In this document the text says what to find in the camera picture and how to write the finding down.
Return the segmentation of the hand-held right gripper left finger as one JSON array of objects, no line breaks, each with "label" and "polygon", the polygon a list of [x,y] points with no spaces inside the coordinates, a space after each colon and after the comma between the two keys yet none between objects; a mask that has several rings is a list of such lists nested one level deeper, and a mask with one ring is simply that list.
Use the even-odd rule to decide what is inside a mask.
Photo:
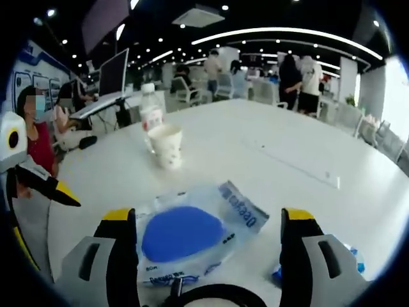
[{"label": "hand-held right gripper left finger", "polygon": [[63,259],[56,287],[70,306],[139,306],[134,209],[109,211]]}]

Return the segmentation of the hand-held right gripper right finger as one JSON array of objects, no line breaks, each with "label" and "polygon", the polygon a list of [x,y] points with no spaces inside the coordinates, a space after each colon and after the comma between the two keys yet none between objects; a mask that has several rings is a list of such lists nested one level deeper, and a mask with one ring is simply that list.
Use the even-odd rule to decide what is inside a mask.
[{"label": "hand-held right gripper right finger", "polygon": [[350,306],[367,289],[353,253],[306,210],[281,211],[281,306]]}]

